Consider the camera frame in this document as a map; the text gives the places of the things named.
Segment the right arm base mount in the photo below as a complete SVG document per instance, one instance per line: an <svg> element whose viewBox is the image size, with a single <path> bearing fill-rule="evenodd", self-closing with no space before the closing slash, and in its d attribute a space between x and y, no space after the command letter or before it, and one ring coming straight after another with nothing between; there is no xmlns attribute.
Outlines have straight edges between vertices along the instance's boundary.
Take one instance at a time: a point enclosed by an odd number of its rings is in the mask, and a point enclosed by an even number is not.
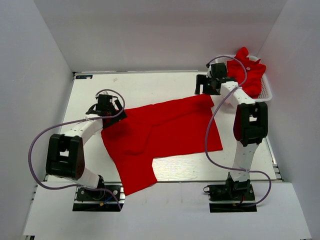
<svg viewBox="0 0 320 240"><path fill-rule="evenodd" d="M210 213L254 213L257 212L253 186L235 191L231 195L225 184L210 184L203 188L208 195Z"/></svg>

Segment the white plastic basket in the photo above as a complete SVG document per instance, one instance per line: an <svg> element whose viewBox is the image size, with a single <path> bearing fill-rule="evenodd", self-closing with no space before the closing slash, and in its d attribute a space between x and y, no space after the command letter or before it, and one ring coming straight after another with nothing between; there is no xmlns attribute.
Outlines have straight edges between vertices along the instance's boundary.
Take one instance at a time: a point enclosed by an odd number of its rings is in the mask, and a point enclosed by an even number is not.
<svg viewBox="0 0 320 240"><path fill-rule="evenodd" d="M224 63L227 65L227 61L231 61L234 56L228 55L228 57L220 57L214 61L214 63ZM259 96L255 99L256 102L268 102L272 99L272 91L269 86L268 78L266 74L264 73L260 79L261 83L261 92Z"/></svg>

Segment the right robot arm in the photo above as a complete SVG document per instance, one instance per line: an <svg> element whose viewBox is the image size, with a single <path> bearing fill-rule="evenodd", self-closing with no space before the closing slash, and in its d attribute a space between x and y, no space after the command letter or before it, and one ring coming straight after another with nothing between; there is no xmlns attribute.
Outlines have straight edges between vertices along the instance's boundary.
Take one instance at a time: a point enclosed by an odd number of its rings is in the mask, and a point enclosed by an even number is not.
<svg viewBox="0 0 320 240"><path fill-rule="evenodd" d="M221 95L236 109L233 135L236 151L223 192L232 199L249 191L250 173L255 152L268 134L268 107L264 102L253 100L238 85L233 77L227 76L225 63L208 63L207 74L196 76L195 94Z"/></svg>

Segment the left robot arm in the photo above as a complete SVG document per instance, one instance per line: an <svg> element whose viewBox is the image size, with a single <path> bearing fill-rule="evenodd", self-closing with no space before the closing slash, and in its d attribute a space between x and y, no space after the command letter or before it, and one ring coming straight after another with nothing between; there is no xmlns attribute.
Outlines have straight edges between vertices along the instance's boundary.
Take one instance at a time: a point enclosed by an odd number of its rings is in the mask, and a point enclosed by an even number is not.
<svg viewBox="0 0 320 240"><path fill-rule="evenodd" d="M102 180L101 176L86 168L85 144L97 132L127 117L117 96L99 93L95 98L96 104L87 110L80 122L68 131L50 137L45 166L48 175L64 178L90 189L100 187Z"/></svg>

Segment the red t-shirt pile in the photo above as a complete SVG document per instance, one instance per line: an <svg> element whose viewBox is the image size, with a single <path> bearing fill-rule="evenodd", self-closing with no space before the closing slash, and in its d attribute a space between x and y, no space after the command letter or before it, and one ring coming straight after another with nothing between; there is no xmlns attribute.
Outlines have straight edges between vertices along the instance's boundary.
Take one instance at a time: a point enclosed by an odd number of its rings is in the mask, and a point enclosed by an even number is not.
<svg viewBox="0 0 320 240"><path fill-rule="evenodd" d="M243 64L247 72L247 79L242 85L242 89L251 98L257 99L262 91L261 78L266 71L266 66L261 63L261 59L250 60L249 51L246 47L240 48L234 58ZM227 76L235 78L240 85L245 79L241 65L236 60L228 60L226 67Z"/></svg>

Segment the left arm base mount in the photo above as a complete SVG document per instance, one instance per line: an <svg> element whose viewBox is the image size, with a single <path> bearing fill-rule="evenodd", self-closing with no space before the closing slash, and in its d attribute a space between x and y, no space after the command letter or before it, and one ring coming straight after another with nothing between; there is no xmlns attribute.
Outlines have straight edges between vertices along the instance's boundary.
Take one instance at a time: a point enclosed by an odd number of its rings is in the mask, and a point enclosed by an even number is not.
<svg viewBox="0 0 320 240"><path fill-rule="evenodd" d="M124 188L121 183L103 183L116 197L122 208L125 203ZM121 209L115 198L108 191L92 191L83 187L78 188L73 201L73 212L120 212Z"/></svg>

